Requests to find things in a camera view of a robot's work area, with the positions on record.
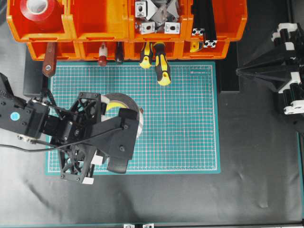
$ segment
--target cable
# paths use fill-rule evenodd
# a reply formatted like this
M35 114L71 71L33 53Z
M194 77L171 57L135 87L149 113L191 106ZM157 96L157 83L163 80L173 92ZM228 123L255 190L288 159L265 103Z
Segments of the cable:
M48 149L28 150L28 149L24 149L24 148L13 146L13 145L3 145L3 144L0 144L0 147L11 148L11 149L15 149L15 150L23 151L23 152L46 152L46 151L53 151L53 150L58 150L60 148L66 147L66 146L80 144L80 143L83 143L85 141L88 141L88 140L91 140L93 138L96 138L96 137L98 137L100 135L107 134L107 133L110 133L110 132L114 132L114 131L117 131L117 130L122 130L122 128L121 127L113 128L111 130L99 133L97 135L93 135L93 136L91 136L89 138L86 138L86 139L82 139L82 140L79 140L79 141L76 141L76 142L71 142L71 143L68 143L68 144L64 144L64 145L61 145L61 146L56 146L56 147L52 147L52 148L48 148Z

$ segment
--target black and yellow screwdriver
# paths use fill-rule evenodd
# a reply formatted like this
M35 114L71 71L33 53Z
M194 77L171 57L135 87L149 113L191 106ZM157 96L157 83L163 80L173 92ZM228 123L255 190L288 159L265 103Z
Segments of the black and yellow screwdriver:
M144 69L150 68L152 66L152 58L153 58L152 43L145 42L141 50L141 58L139 65Z
M170 66L168 64L165 52L165 44L163 42L156 42L155 48L155 72L157 75L157 82L161 86L167 86L171 83Z

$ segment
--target cutting mat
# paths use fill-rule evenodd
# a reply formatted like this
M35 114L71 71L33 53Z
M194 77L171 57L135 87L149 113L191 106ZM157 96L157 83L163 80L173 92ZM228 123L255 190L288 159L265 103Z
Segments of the cutting mat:
M60 62L50 89L68 109L79 92L124 93L144 109L144 128L127 174L219 173L219 133L214 62L172 62L172 83L158 85L154 68ZM113 174L106 164L94 174ZM58 175L56 151L46 154L46 174Z

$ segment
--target tape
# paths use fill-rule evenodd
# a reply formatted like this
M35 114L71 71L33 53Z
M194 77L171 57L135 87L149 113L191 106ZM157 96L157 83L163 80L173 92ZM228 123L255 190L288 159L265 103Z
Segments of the tape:
M143 114L140 108L137 106L136 102L131 97L120 93L107 94L105 96L110 100L110 103L107 105L107 111L114 107L123 107L132 109L137 112L137 120L139 121L139 124L136 138L138 138L143 131Z
M21 0L23 16L44 31L58 31L62 28L62 10L57 0Z

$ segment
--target orange bin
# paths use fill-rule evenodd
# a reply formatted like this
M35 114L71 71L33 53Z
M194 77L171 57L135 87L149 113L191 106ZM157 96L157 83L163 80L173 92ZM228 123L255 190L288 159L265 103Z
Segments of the orange bin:
M71 33L65 19L67 13L67 0L58 1L62 10L61 29L41 30L36 23L28 20L20 11L20 0L8 0L7 22L13 37L18 42L41 42L41 41L70 41Z
M183 41L186 37L187 21L188 21L188 3L187 0L179 0L179 23L180 34L164 34L152 33L142 35L135 29L135 23L141 22L135 17L135 0L128 0L129 13L129 40L130 42L144 42L144 41Z
M78 42L80 55L83 60L98 60L99 58L99 47L103 41L91 41L91 42ZM108 60L115 60L116 42L107 41L105 42L108 49ZM129 57L129 43L123 43L124 59L130 59Z
M214 20L219 40L239 41L247 22L247 0L212 0ZM193 0L188 0L188 25L186 41L203 40L203 36L192 36Z
M47 48L47 42L27 43L28 50L33 60L43 61ZM58 42L58 60L79 60L81 58L77 42Z
M190 52L190 42L182 42L179 50L180 60L190 59L223 59L226 58L229 49L230 41L218 40L215 48L203 48L198 52Z
M68 0L67 20L75 41L127 41L127 0Z
M165 44L165 51L167 59L173 60L177 59L180 50L180 44L182 42L164 42ZM139 60L140 59L140 52L143 48L144 42L130 42L130 59L131 60ZM153 59L155 59L155 49L153 49Z

